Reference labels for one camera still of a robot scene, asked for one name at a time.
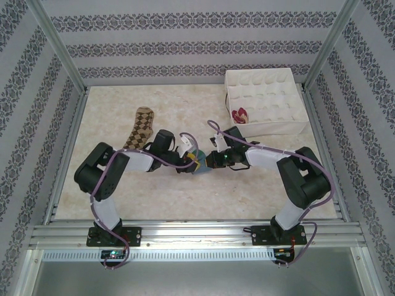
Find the blue orange striped sock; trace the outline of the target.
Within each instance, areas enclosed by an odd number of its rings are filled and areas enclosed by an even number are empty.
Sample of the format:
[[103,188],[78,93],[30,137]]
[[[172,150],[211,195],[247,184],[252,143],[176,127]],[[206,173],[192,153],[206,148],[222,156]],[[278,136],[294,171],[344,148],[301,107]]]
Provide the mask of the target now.
[[192,172],[193,175],[201,175],[204,173],[208,173],[212,170],[206,165],[206,154],[202,150],[199,151],[197,155],[197,160],[200,166],[196,168],[194,172]]

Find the beige sock with red toe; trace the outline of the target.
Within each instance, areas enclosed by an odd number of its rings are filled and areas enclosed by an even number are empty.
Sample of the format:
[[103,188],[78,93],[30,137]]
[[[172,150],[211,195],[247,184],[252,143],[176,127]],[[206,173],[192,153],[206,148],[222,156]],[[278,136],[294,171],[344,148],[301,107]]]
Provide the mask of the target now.
[[231,111],[231,117],[236,124],[248,124],[249,123],[249,116],[247,111],[240,107],[237,110]]

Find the white fabric organizer box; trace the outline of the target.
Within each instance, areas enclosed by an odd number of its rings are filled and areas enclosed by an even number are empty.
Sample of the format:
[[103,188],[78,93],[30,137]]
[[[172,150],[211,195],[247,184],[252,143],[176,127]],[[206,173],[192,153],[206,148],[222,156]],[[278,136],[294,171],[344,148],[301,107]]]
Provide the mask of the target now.
[[[245,138],[301,134],[309,118],[290,68],[227,70],[225,106]],[[231,111],[247,111],[248,124],[236,124]]]

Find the brown argyle sock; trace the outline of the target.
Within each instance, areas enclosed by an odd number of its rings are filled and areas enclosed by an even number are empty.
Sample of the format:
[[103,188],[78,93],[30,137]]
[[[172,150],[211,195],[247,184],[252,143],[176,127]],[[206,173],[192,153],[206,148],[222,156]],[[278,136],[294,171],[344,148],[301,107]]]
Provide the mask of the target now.
[[139,107],[136,111],[135,124],[127,138],[124,149],[141,149],[153,134],[154,111],[149,107]]

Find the grey metal sheet tray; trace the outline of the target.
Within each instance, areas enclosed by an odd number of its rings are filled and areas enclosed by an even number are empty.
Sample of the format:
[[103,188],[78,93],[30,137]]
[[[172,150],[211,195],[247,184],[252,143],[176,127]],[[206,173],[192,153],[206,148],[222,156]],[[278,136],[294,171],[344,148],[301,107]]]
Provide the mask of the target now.
[[15,296],[385,296],[363,248],[310,249],[285,268],[237,261],[153,261],[146,252],[115,271],[96,260],[33,252]]

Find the aluminium mounting rail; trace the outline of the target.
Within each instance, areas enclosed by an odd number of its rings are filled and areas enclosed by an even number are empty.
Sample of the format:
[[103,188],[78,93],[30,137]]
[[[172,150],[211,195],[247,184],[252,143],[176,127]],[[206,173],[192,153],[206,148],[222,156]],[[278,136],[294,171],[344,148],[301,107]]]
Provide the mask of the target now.
[[[191,220],[191,221],[125,221],[125,226],[142,228],[142,249],[241,249],[252,245],[244,228],[268,225],[267,220]],[[317,220],[314,228],[304,222],[306,237],[312,247],[365,247],[365,235],[358,222],[339,219]],[[59,220],[33,228],[30,249],[84,249],[91,222]]]

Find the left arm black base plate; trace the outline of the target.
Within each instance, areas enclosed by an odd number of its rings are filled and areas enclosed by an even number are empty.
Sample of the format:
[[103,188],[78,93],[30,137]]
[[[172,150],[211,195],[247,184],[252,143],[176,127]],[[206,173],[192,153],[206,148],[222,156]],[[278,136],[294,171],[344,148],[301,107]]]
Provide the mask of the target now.
[[[139,227],[122,227],[118,236],[125,240],[130,247],[139,247],[141,244],[141,230]],[[86,246],[125,247],[126,244],[102,228],[91,227],[88,231]]]

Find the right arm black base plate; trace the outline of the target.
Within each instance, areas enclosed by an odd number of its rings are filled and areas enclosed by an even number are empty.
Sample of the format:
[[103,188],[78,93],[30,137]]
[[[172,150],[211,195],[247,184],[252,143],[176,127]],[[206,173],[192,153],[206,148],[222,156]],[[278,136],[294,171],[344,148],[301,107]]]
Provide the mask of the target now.
[[271,225],[251,226],[253,245],[280,246],[280,245],[306,245],[307,237],[302,225],[297,225],[284,231]]

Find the aluminium table side rail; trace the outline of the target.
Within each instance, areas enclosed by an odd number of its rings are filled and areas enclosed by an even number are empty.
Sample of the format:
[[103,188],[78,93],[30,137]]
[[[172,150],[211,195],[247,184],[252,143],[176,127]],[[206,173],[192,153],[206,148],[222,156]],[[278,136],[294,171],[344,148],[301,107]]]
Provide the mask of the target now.
[[49,225],[51,223],[52,216],[58,207],[90,89],[90,86],[85,89],[79,98],[78,104],[76,105],[73,120],[70,124],[69,132],[67,134],[67,142],[65,143],[63,154],[60,158],[59,168],[52,186],[51,195],[49,196],[45,215],[43,216],[42,225]]
[[312,101],[308,91],[302,90],[302,98],[310,119],[310,125],[312,127],[315,141],[317,143],[317,148],[321,157],[321,163],[333,177],[335,193],[333,195],[332,201],[335,206],[336,214],[338,218],[341,218],[344,222],[350,222],[351,218],[349,216],[346,203],[344,201],[343,193],[339,186],[335,168],[330,157],[330,151],[328,150],[328,145],[326,143],[325,133],[323,132],[319,116],[317,115],[317,111],[314,106],[314,102]]

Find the aluminium frame post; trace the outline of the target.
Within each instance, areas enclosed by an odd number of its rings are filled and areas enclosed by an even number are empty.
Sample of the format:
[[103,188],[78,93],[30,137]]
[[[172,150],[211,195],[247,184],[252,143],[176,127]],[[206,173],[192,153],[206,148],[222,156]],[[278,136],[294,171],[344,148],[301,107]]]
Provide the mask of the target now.
[[73,62],[64,42],[60,38],[51,18],[46,12],[41,0],[25,0],[38,25],[41,27],[54,52],[62,62],[66,72],[80,93],[85,93],[87,86],[83,82],[75,63]]
[[345,0],[344,5],[342,6],[336,20],[334,21],[333,26],[329,30],[329,33],[325,38],[322,47],[320,48],[317,57],[312,63],[311,68],[303,82],[304,90],[308,90],[312,87],[312,84],[326,62],[327,57],[333,50],[338,38],[341,35],[341,32],[344,30],[344,27],[348,23],[359,3],[360,0]]

